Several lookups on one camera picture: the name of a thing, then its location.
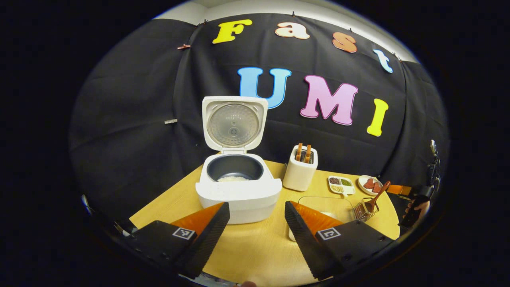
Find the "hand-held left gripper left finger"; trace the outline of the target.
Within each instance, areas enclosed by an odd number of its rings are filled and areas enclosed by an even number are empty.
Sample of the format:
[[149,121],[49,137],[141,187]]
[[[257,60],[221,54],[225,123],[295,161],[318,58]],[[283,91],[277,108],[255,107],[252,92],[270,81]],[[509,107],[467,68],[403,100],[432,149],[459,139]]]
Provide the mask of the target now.
[[166,223],[155,220],[125,237],[136,256],[164,273],[195,279],[209,260],[230,219],[228,203],[218,203]]

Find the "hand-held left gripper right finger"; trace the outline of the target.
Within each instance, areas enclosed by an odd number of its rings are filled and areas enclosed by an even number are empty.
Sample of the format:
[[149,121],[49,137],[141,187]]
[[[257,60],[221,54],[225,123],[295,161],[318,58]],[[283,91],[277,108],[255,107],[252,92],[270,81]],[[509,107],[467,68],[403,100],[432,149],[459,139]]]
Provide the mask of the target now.
[[355,271],[394,241],[360,220],[343,223],[294,201],[284,216],[317,280]]

